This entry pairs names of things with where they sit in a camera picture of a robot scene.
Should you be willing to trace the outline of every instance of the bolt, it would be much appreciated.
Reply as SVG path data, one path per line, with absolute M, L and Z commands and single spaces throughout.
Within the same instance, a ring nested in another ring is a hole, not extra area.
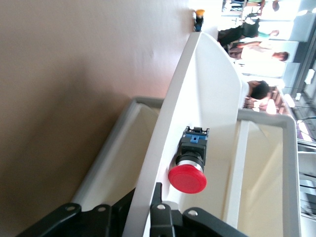
M 105 211 L 105 210 L 106 210 L 106 208 L 103 207 L 103 206 L 98 208 L 98 211 L 100 211 L 100 212 L 101 212 L 101 211 Z
M 74 209 L 75 209 L 74 206 L 68 206 L 68 207 L 66 207 L 66 210 L 67 210 L 67 211 L 72 211 L 72 210 L 74 210 Z
M 198 215 L 197 211 L 194 211 L 194 210 L 190 210 L 190 211 L 188 212 L 188 214 L 189 214 L 190 216 L 197 216 L 197 215 Z
M 162 205 L 162 204 L 159 204 L 159 205 L 157 206 L 157 208 L 158 208 L 159 210 L 165 210 L 165 209 L 166 209 L 166 207 L 165 207 L 164 205 Z

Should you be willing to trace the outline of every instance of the floor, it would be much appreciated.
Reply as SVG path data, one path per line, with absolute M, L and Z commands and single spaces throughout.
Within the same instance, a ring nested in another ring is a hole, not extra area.
M 221 0 L 0 2 L 0 236 L 69 202 L 133 96 L 164 97 Z

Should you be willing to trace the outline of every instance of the black bracket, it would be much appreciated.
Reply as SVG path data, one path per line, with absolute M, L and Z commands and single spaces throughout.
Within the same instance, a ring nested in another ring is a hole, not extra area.
M 150 237 L 246 237 L 245 234 L 198 207 L 180 213 L 161 202 L 156 183 L 151 206 Z
M 102 204 L 82 212 L 67 203 L 30 226 L 17 237 L 121 237 L 134 190 L 113 206 Z

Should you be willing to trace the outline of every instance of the black hair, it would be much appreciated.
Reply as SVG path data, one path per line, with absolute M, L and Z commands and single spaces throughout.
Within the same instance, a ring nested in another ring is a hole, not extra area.
M 283 59 L 280 61 L 285 62 L 288 59 L 288 57 L 290 56 L 290 54 L 288 52 L 282 52 L 282 53 L 283 53 Z
M 264 81 L 259 81 L 260 85 L 257 85 L 255 88 L 252 89 L 252 93 L 250 95 L 250 97 L 256 99 L 256 100 L 261 100 L 263 98 L 265 98 L 269 91 L 269 85 Z

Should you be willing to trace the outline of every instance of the cable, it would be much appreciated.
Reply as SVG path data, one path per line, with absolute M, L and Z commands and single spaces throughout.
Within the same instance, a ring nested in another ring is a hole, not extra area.
M 300 128 L 297 128 L 301 133 L 304 133 L 308 135 L 311 139 L 313 139 L 316 142 L 316 139 L 314 137 L 311 137 L 308 133 L 303 132 Z
M 302 119 L 300 119 L 301 121 L 304 121 L 304 120 L 307 120 L 307 119 L 316 119 L 316 117 L 305 117 L 305 118 L 302 118 Z
M 316 189 L 316 187 L 313 187 L 313 186 L 307 186 L 307 185 L 303 185 L 303 184 L 300 184 L 300 187 L 303 187 L 303 188 L 309 188 L 309 189 Z
M 311 208 L 309 206 L 307 206 L 306 208 L 310 209 L 310 210 L 316 210 L 316 208 Z
M 294 108 L 303 108 L 303 109 L 310 109 L 310 107 L 297 106 L 297 105 L 295 105 L 295 107 L 294 107 Z
M 308 177 L 316 178 L 316 176 L 313 176 L 313 175 L 310 175 L 310 174 L 305 174 L 305 173 L 302 173 L 302 172 L 300 172 L 300 174 L 308 176 Z
M 315 214 L 314 214 L 313 212 L 309 212 L 309 211 L 307 211 L 307 210 L 306 210 L 305 208 L 303 208 L 303 207 L 301 207 L 301 210 L 303 210 L 303 211 L 301 211 L 301 212 L 302 212 L 303 214 L 307 215 L 308 218 L 313 219 L 313 220 L 316 220 Z

